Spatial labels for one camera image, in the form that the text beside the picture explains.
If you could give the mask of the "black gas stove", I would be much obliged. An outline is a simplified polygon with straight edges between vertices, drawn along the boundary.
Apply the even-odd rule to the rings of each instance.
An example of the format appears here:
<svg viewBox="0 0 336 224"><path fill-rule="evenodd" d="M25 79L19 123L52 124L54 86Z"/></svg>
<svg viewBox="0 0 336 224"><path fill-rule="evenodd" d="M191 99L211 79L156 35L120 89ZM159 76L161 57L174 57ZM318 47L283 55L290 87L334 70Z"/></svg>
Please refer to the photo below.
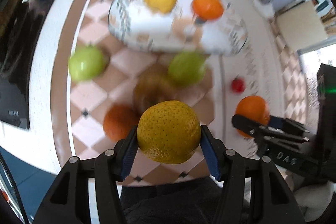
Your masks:
<svg viewBox="0 0 336 224"><path fill-rule="evenodd" d="M29 82L42 26L55 0L17 4L1 38L1 121L28 130Z"/></svg>

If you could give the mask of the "oval decorated ceramic plate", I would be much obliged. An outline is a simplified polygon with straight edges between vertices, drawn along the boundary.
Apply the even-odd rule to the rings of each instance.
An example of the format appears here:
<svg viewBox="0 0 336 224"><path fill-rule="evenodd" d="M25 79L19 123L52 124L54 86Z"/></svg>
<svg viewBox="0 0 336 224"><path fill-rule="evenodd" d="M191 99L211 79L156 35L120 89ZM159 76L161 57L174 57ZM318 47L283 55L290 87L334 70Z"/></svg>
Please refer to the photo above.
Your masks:
<svg viewBox="0 0 336 224"><path fill-rule="evenodd" d="M231 2L220 0L222 16L205 20L194 13L192 1L177 0L171 12L162 14L143 0L114 0L108 12L109 32L133 50L237 55L248 41L248 30Z"/></svg>

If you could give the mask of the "yellow-green speckled citrus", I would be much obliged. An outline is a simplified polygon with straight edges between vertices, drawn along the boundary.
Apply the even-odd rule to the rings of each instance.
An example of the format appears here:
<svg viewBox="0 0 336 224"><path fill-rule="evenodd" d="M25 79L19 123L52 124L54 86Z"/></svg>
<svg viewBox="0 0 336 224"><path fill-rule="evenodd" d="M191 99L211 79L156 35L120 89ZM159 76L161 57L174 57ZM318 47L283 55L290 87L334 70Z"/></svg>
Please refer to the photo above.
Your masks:
<svg viewBox="0 0 336 224"><path fill-rule="evenodd" d="M199 146L201 124L195 111L180 101L165 101L148 108L137 126L142 153L163 164L182 164Z"/></svg>

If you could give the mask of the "white folded cloth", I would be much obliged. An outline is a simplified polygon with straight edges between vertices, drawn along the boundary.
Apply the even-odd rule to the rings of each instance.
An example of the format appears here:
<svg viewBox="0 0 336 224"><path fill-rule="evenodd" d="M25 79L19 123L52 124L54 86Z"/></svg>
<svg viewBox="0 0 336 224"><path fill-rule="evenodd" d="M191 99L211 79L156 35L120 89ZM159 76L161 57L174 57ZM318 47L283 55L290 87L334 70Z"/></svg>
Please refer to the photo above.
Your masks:
<svg viewBox="0 0 336 224"><path fill-rule="evenodd" d="M271 4L263 4L260 0L253 0L255 10L266 20L274 18L274 8Z"/></svg>

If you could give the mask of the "bright orange front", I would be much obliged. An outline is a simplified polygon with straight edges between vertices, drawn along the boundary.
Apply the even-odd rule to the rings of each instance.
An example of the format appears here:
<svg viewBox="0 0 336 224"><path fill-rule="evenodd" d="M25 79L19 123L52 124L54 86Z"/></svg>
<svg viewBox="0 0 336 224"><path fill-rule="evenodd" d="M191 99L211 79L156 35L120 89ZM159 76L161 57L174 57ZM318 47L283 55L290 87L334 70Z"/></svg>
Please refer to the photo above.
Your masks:
<svg viewBox="0 0 336 224"><path fill-rule="evenodd" d="M224 13L221 0L193 0L191 7L194 13L203 20L215 20Z"/></svg>

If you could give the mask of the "dark red apple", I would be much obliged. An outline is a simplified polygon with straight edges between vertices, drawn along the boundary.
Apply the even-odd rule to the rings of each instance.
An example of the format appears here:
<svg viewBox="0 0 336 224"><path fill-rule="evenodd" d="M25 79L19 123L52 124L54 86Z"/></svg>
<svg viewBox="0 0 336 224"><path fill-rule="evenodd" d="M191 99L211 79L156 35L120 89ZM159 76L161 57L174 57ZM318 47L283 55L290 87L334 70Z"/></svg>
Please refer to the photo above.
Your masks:
<svg viewBox="0 0 336 224"><path fill-rule="evenodd" d="M167 74L163 66L155 65L138 77L133 89L133 104L138 113L160 102L173 100L177 94L177 86Z"/></svg>

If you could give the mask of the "upper cherry tomato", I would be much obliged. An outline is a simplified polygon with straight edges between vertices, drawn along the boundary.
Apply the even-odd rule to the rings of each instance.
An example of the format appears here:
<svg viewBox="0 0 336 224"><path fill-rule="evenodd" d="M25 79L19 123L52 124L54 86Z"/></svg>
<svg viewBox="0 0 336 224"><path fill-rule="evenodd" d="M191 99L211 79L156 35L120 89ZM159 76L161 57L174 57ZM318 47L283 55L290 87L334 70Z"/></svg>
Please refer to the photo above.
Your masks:
<svg viewBox="0 0 336 224"><path fill-rule="evenodd" d="M245 80L241 77L236 77L231 82L231 90L234 93L241 94L245 91Z"/></svg>

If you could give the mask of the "green apple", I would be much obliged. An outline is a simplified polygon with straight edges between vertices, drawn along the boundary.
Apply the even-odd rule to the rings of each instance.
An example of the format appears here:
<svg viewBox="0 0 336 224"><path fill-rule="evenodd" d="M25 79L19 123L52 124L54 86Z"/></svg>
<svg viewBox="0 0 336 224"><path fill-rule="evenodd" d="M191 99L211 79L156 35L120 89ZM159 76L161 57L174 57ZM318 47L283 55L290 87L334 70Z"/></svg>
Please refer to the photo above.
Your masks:
<svg viewBox="0 0 336 224"><path fill-rule="evenodd" d="M169 77L179 86L200 83L206 74L206 57L196 52L181 52L174 56L168 67Z"/></svg>
<svg viewBox="0 0 336 224"><path fill-rule="evenodd" d="M108 59L97 46L78 47L68 59L68 71L73 82L91 80L99 76L106 68Z"/></svg>

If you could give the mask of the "dark reddish orange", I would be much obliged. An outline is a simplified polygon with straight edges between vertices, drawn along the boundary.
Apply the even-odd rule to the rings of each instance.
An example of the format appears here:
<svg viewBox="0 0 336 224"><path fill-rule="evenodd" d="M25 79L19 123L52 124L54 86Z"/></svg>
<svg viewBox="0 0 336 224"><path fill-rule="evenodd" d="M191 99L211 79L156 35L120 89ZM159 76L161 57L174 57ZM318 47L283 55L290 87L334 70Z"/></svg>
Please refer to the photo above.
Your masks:
<svg viewBox="0 0 336 224"><path fill-rule="evenodd" d="M104 116L104 133L113 142L125 139L133 126L138 125L139 115L129 106L113 105Z"/></svg>

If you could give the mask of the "checkered table mat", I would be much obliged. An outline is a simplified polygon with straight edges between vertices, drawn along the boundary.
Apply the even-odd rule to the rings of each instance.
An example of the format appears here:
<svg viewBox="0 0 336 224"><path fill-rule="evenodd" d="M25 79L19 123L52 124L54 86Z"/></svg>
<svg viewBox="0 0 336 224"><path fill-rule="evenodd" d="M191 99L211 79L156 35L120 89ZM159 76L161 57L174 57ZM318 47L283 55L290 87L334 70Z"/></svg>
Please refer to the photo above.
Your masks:
<svg viewBox="0 0 336 224"><path fill-rule="evenodd" d="M142 113L165 100L189 105L216 138L243 156L255 157L255 142L240 136L229 123L240 101L230 88L235 77L245 81L244 97L261 96L273 115L306 122L306 81L298 55L286 45L275 20L266 17L268 8L259 0L224 0L230 18L226 33L246 27L246 42L235 56L208 55L203 79L185 88L168 75L173 53L134 50L109 33L112 1L74 0L60 35L51 81L51 116L61 165L71 156L90 159L114 146L102 127L109 109L126 106ZM75 83L67 72L68 56L83 46L101 48L110 61L96 79Z"/></svg>

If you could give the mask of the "bright orange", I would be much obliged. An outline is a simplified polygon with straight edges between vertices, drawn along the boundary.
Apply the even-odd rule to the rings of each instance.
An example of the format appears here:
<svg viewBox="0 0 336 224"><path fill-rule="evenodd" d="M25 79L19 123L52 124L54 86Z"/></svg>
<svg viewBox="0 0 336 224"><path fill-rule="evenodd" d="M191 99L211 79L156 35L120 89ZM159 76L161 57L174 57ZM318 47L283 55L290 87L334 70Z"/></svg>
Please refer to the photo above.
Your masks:
<svg viewBox="0 0 336 224"><path fill-rule="evenodd" d="M260 96L247 96L236 106L235 114L242 115L264 126L269 124L270 112L266 100Z"/></svg>
<svg viewBox="0 0 336 224"><path fill-rule="evenodd" d="M203 20L215 20L224 13L221 0L193 0L191 7L194 13Z"/></svg>

